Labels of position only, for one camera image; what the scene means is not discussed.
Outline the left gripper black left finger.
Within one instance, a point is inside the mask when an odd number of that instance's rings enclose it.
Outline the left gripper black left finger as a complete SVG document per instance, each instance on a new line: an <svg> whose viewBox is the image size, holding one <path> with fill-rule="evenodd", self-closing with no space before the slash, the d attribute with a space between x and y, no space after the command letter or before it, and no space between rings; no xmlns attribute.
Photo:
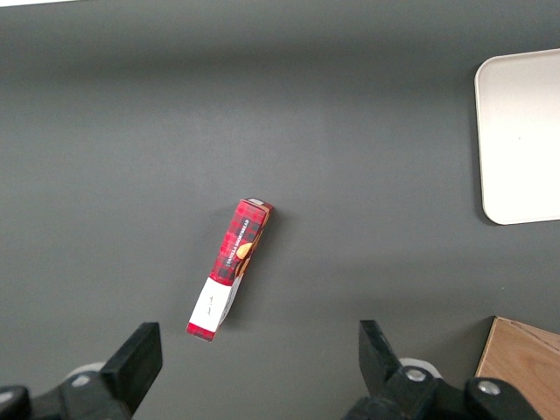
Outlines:
<svg viewBox="0 0 560 420"><path fill-rule="evenodd" d="M160 325L142 323L105 362L77 367L39 396L1 387L2 419L131 419L163 366Z"/></svg>

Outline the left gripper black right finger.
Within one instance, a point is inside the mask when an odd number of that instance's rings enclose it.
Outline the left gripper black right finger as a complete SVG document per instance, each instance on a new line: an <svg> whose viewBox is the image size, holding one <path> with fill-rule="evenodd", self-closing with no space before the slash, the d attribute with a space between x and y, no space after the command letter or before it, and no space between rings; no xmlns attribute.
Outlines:
<svg viewBox="0 0 560 420"><path fill-rule="evenodd" d="M539 419L506 381L473 377L455 388L420 363L403 364L374 320L359 324L359 365L368 396L346 419Z"/></svg>

